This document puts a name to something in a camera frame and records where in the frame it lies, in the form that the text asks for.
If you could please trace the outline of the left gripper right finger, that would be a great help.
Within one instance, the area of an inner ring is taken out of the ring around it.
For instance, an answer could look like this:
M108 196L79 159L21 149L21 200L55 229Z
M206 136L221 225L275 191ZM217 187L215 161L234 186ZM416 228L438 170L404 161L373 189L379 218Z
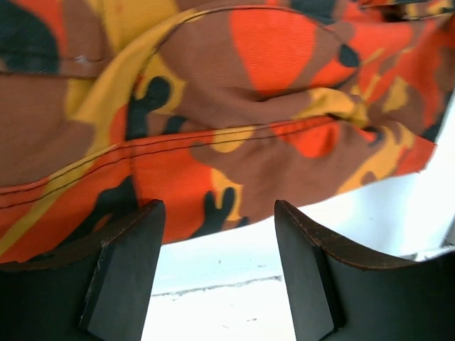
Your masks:
M298 340L453 340L454 253L390 256L286 201L274 223Z

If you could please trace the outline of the orange camouflage trousers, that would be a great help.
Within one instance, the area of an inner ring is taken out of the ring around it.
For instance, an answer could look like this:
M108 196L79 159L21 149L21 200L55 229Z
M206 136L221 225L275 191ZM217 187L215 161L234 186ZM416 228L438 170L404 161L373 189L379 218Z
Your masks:
M420 171L453 90L453 1L2 1L1 261Z

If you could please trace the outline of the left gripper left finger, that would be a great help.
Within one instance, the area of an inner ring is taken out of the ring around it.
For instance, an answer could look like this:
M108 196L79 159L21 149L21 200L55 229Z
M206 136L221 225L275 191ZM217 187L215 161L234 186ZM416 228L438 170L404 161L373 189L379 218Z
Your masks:
M1 265L2 340L140 340L166 219L154 200L29 261Z

